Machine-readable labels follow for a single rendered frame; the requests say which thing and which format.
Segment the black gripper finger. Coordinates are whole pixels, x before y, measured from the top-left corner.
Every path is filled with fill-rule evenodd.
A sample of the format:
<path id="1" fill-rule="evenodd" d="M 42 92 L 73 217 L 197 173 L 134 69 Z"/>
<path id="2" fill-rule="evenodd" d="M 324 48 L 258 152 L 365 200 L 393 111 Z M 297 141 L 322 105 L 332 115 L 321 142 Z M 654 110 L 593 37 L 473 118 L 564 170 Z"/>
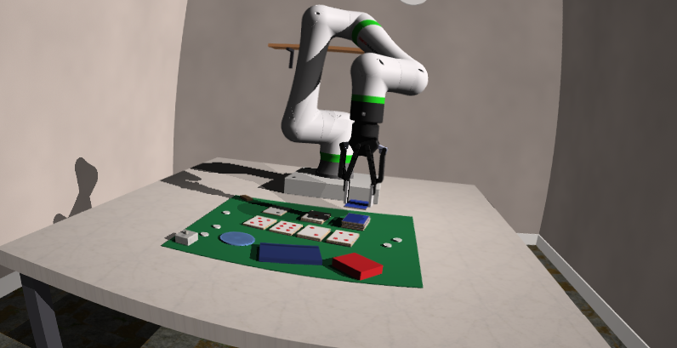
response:
<path id="1" fill-rule="evenodd" d="M 371 177 L 371 185 L 370 185 L 370 193 L 369 193 L 369 201 L 368 201 L 368 207 L 369 208 L 372 207 L 372 205 L 373 205 L 373 199 L 372 198 L 373 198 L 373 196 L 376 192 L 376 184 L 382 183 L 382 181 L 384 180 L 383 177 L 384 177 L 385 154 L 387 153 L 388 148 L 383 147 L 381 145 L 378 145 L 378 149 L 379 149 L 379 153 L 380 153 L 380 158 L 379 158 L 379 169 L 378 169 L 378 178 L 377 178 L 376 172 L 375 172 L 374 161 L 373 161 L 373 154 L 371 155 L 370 146 L 365 145 L 368 167 L 369 167 L 369 172 L 370 172 L 370 177 Z"/>
<path id="2" fill-rule="evenodd" d="M 356 160 L 358 158 L 357 154 L 358 151 L 360 150 L 361 145 L 356 144 L 356 147 L 354 149 L 353 155 L 350 160 L 349 167 L 347 168 L 346 174 L 344 173 L 344 168 L 345 168 L 345 160 L 346 160 L 346 153 L 347 149 L 349 148 L 349 141 L 347 142 L 341 142 L 339 144 L 340 147 L 340 159 L 339 159 L 339 166 L 338 166 L 338 177 L 342 178 L 344 180 L 344 204 L 346 204 L 349 200 L 349 191 L 350 191 L 350 176 L 353 171 L 353 168 L 355 167 Z"/>

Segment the white playing card with red pips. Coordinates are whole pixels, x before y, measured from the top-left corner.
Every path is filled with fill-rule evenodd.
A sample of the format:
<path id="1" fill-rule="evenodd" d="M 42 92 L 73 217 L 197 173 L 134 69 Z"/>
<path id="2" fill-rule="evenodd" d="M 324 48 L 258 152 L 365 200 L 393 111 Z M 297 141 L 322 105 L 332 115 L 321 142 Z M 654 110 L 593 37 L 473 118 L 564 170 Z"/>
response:
<path id="1" fill-rule="evenodd" d="M 244 224 L 244 225 L 250 225 L 250 226 L 253 226 L 253 227 L 257 227 L 257 228 L 260 228 L 260 229 L 264 229 L 264 228 L 266 228 L 267 226 L 273 224 L 273 223 L 276 222 L 276 221 L 277 221 L 277 220 L 274 220 L 274 219 L 270 219 L 270 218 L 266 218 L 266 217 L 262 217 L 262 216 L 258 216 L 258 215 L 257 215 L 257 216 L 255 216 L 255 217 L 253 217 L 252 219 L 250 219 L 250 220 L 244 222 L 243 224 Z"/>
<path id="2" fill-rule="evenodd" d="M 302 237 L 310 237 L 315 239 L 322 239 L 331 229 L 307 225 L 303 230 L 301 230 L 297 235 Z"/>
<path id="3" fill-rule="evenodd" d="M 359 233 L 336 230 L 327 241 L 351 245 L 359 235 Z"/>
<path id="4" fill-rule="evenodd" d="M 280 221 L 279 223 L 277 223 L 276 225 L 271 227 L 269 229 L 269 231 L 276 231 L 276 232 L 292 235 L 301 226 L 303 226 L 303 225 L 291 223 L 291 222 L 286 222 L 286 221 Z"/>

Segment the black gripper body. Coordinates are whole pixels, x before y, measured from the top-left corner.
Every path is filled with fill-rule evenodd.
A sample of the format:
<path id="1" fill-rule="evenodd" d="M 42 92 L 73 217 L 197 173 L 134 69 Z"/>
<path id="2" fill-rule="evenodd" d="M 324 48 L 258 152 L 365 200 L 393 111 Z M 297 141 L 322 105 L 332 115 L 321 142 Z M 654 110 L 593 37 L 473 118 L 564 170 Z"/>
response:
<path id="1" fill-rule="evenodd" d="M 354 151 L 356 144 L 360 144 L 360 150 L 357 156 L 366 157 L 365 145 L 370 146 L 371 155 L 378 149 L 378 125 L 368 125 L 360 123 L 352 123 L 351 137 L 349 144 Z M 360 137 L 358 137 L 360 136 Z"/>

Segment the green felt mat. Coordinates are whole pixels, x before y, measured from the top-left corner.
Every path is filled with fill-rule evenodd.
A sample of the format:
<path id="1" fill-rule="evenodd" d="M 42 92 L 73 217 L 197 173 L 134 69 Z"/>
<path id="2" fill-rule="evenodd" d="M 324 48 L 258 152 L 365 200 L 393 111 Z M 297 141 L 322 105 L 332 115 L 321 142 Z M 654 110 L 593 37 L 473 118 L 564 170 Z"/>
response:
<path id="1" fill-rule="evenodd" d="M 282 216 L 262 213 L 273 205 L 291 208 L 291 210 Z M 322 225 L 301 221 L 301 217 L 311 210 L 329 213 L 331 217 Z M 223 214 L 223 211 L 230 211 L 230 214 Z M 370 222 L 364 231 L 341 227 L 342 220 L 348 213 L 370 216 Z M 244 222 L 257 215 L 277 220 L 277 222 L 264 230 L 243 225 Z M 303 227 L 292 236 L 269 231 L 280 221 L 301 224 Z M 220 225 L 220 228 L 213 228 L 213 225 Z M 321 242 L 297 237 L 296 233 L 303 230 L 307 225 L 330 228 L 331 232 Z M 240 196 L 235 195 L 187 227 L 186 230 L 198 232 L 198 240 L 186 246 L 175 242 L 174 236 L 162 246 L 211 259 L 306 277 L 394 287 L 423 288 L 412 216 L 324 208 L 254 197 L 252 201 L 245 201 Z M 360 235 L 351 247 L 327 243 L 326 239 L 336 230 L 359 233 Z M 220 240 L 223 233 L 232 231 L 250 234 L 255 238 L 255 241 L 246 246 L 234 246 Z M 203 237 L 201 232 L 209 234 L 207 237 Z M 395 242 L 395 237 L 400 238 L 401 242 Z M 261 242 L 319 246 L 322 265 L 259 262 L 259 245 Z M 384 243 L 390 243 L 391 247 L 384 247 Z M 383 265 L 382 274 L 358 280 L 332 266 L 333 257 L 352 253 L 357 253 Z"/>

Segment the blue flat disc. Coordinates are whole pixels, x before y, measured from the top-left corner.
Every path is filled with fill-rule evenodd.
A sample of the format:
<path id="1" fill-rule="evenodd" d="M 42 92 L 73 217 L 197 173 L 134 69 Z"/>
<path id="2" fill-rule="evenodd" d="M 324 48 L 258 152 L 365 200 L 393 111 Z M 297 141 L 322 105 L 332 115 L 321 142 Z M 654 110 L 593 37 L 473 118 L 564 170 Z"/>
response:
<path id="1" fill-rule="evenodd" d="M 220 236 L 220 240 L 234 246 L 246 246 L 254 243 L 255 238 L 244 232 L 226 232 Z"/>

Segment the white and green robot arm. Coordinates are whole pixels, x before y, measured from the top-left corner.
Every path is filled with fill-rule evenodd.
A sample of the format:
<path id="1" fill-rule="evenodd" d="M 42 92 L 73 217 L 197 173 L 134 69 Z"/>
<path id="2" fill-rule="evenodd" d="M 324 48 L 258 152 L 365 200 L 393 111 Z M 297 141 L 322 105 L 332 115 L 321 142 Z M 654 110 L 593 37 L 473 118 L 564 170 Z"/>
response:
<path id="1" fill-rule="evenodd" d="M 321 73 L 334 37 L 349 39 L 365 52 L 350 68 L 350 114 L 317 109 Z M 314 5 L 302 17 L 299 56 L 282 132 L 292 142 L 319 144 L 316 175 L 342 180 L 338 177 L 339 144 L 350 140 L 352 123 L 382 123 L 386 92 L 416 95 L 427 83 L 425 68 L 402 51 L 369 14 Z"/>

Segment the white card with red dot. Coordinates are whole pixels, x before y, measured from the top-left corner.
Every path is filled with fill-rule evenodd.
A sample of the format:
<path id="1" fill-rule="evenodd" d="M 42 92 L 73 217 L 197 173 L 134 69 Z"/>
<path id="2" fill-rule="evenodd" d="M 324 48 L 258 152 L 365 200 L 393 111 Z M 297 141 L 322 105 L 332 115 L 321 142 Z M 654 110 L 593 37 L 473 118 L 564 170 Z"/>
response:
<path id="1" fill-rule="evenodd" d="M 313 220 L 317 222 L 323 222 L 326 218 L 328 218 L 331 214 L 328 213 L 323 213 L 323 212 L 318 212 L 318 211 L 313 211 L 311 210 L 309 213 L 301 217 L 301 219 L 304 220 Z"/>

